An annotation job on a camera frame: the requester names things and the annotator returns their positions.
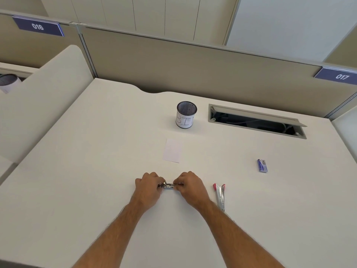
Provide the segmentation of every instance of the small box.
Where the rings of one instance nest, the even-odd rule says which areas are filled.
[[[265,160],[258,159],[257,162],[258,162],[259,172],[263,172],[263,173],[268,172],[268,168],[265,163]]]

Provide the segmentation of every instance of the hand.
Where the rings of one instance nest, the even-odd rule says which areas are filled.
[[[191,171],[183,172],[173,183],[183,183],[183,185],[176,185],[174,189],[198,211],[211,201],[202,180]]]
[[[162,188],[158,188],[159,183],[164,183],[163,177],[159,177],[155,172],[145,173],[142,179],[135,180],[135,191],[130,199],[130,203],[134,203],[142,208],[142,212],[146,212],[156,204],[160,198]]]

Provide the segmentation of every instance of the small paper note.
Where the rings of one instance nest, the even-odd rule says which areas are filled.
[[[176,139],[167,139],[163,159],[170,162],[180,162],[182,142]]]

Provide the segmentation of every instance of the cylindrical container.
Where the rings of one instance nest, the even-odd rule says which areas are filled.
[[[13,88],[21,83],[20,78],[15,74],[0,75],[0,89],[5,93],[9,93]]]
[[[187,129],[192,126],[197,107],[190,101],[182,101],[177,105],[176,124],[180,128]]]

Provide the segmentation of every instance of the person's left hand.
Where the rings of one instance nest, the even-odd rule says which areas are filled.
[[[143,213],[146,212],[160,198],[163,189],[157,185],[164,182],[165,179],[159,177],[155,172],[150,174],[145,173],[141,179],[135,180],[136,189],[130,199],[130,203],[134,203],[142,208]]]

